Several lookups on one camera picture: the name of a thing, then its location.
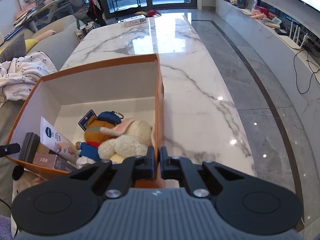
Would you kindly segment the floral tote bag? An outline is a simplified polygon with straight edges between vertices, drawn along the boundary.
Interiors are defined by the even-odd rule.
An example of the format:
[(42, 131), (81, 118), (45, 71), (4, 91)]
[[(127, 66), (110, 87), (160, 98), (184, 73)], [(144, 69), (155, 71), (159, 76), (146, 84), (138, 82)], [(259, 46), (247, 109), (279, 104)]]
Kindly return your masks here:
[(75, 31), (76, 38), (81, 42), (85, 36), (94, 29), (93, 25), (83, 25)]

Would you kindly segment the beige sofa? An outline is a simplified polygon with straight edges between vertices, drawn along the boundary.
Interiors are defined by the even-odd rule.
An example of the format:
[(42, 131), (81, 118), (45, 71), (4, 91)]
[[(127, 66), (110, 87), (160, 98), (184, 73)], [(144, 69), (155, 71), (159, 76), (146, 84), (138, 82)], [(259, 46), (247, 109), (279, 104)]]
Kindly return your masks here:
[[(22, 29), (9, 41), (1, 45), (1, 50), (7, 47), (15, 38), (24, 33), (26, 39), (34, 39), (49, 30), (56, 33), (40, 40), (28, 53), (42, 51), (46, 53), (57, 70), (60, 70), (66, 60), (69, 58), (73, 50), (79, 44), (75, 31), (77, 23), (74, 16), (69, 15), (40, 29), (37, 33), (33, 33), (29, 29)], [(5, 145), (9, 136), (11, 127), (23, 105), (23, 101), (8, 101), (1, 108), (1, 145)], [(1, 203), (1, 215), (9, 217), (12, 198), (12, 171), (15, 164), (7, 158), (1, 158), (1, 199), (6, 203)]]

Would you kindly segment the grey office chair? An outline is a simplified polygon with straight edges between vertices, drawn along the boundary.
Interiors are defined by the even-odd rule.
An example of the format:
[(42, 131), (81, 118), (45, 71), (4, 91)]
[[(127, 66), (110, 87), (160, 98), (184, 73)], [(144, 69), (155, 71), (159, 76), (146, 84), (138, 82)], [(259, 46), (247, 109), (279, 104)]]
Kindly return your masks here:
[(89, 0), (69, 0), (69, 2), (72, 7), (73, 16), (77, 20), (81, 20), (84, 23), (87, 23), (90, 21), (90, 18), (87, 15), (89, 11), (89, 5), (90, 5)]

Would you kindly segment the orange cardboard box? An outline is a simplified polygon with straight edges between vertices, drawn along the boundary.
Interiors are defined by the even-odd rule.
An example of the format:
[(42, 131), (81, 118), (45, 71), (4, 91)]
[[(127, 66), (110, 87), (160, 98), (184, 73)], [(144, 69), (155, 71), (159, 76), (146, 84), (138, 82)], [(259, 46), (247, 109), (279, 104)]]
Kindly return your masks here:
[(79, 121), (88, 111), (116, 111), (155, 127), (155, 149), (164, 144), (163, 83), (156, 54), (121, 57), (68, 68), (39, 79), (7, 139), (22, 144), (46, 119), (72, 142), (82, 141)]

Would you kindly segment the cream crochet bunny doll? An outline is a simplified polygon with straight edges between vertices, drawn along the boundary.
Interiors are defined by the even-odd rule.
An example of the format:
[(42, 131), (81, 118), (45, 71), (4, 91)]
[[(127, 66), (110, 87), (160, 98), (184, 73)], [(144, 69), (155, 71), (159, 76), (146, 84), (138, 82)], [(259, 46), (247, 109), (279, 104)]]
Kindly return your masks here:
[(100, 132), (111, 137), (99, 145), (100, 159), (116, 163), (135, 155), (146, 155), (148, 146), (155, 145), (155, 125), (146, 121), (128, 118), (114, 128), (102, 127)]

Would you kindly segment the white hand cream tube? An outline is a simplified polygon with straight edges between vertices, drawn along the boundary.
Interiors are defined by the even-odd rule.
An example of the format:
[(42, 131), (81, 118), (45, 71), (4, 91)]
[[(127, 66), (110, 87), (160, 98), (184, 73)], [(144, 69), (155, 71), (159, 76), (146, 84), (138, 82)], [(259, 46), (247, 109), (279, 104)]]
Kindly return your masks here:
[(44, 117), (41, 117), (40, 142), (61, 158), (76, 164), (79, 157), (76, 146), (54, 128)]

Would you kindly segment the grey checkered pillow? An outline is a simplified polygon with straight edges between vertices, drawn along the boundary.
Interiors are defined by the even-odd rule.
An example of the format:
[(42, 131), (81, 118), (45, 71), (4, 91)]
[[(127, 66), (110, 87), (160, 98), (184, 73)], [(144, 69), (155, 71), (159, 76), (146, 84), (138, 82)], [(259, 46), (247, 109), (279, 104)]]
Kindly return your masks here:
[(0, 62), (12, 61), (12, 59), (24, 57), (26, 54), (25, 38), (24, 33), (22, 33), (4, 48), (0, 55)]

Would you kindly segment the cluttered desk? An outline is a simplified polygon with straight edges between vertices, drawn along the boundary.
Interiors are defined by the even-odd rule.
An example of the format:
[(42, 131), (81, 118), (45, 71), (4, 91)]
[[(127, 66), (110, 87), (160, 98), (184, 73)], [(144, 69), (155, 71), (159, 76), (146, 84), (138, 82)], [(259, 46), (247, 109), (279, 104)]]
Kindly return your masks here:
[(39, 31), (38, 26), (51, 22), (53, 16), (60, 10), (71, 11), (69, 0), (45, 0), (42, 4), (36, 4), (36, 0), (20, 12), (19, 17), (13, 23), (13, 29), (4, 37), (4, 41), (11, 39), (18, 31), (29, 28), (33, 33)]

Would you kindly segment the small black box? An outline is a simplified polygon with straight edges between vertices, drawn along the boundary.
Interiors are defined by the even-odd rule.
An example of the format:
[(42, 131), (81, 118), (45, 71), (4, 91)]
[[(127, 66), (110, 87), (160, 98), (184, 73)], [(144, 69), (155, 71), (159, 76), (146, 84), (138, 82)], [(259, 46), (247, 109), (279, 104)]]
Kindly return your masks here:
[(40, 137), (33, 132), (28, 132), (25, 136), (18, 159), (27, 163), (32, 163), (39, 143)]

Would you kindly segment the patterned white blanket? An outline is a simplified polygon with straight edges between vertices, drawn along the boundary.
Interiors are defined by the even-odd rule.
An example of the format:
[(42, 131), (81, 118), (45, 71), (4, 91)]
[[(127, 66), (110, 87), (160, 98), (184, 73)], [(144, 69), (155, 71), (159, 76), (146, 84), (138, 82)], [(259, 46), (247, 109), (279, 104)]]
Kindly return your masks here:
[(41, 51), (1, 63), (1, 106), (26, 100), (41, 77), (55, 72), (53, 62)]

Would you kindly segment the white wifi router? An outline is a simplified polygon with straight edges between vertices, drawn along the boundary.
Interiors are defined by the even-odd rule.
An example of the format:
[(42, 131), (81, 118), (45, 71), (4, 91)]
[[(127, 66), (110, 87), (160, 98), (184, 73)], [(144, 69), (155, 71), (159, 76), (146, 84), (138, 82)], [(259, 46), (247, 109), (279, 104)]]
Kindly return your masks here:
[(278, 30), (280, 38), (292, 49), (301, 50), (309, 39), (309, 33), (305, 33), (300, 39), (301, 26), (299, 24), (290, 23), (289, 32), (284, 29)]

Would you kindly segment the illustrated card box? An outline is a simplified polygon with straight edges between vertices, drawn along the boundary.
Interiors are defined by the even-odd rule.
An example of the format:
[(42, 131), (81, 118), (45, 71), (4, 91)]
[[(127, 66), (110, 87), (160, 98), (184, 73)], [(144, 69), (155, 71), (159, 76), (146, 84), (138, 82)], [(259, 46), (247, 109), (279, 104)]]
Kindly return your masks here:
[(36, 152), (33, 158), (33, 164), (67, 172), (73, 172), (77, 170), (75, 166), (61, 158), (59, 155), (50, 153)]

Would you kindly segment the white flat box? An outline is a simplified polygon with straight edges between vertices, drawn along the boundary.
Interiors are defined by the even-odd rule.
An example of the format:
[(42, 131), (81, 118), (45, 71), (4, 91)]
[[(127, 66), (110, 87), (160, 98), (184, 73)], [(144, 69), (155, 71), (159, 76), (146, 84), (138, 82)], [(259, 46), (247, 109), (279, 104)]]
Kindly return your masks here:
[(139, 24), (143, 24), (146, 22), (147, 22), (147, 18), (144, 15), (136, 15), (134, 17), (127, 18), (127, 19), (123, 20), (125, 28), (139, 25)]

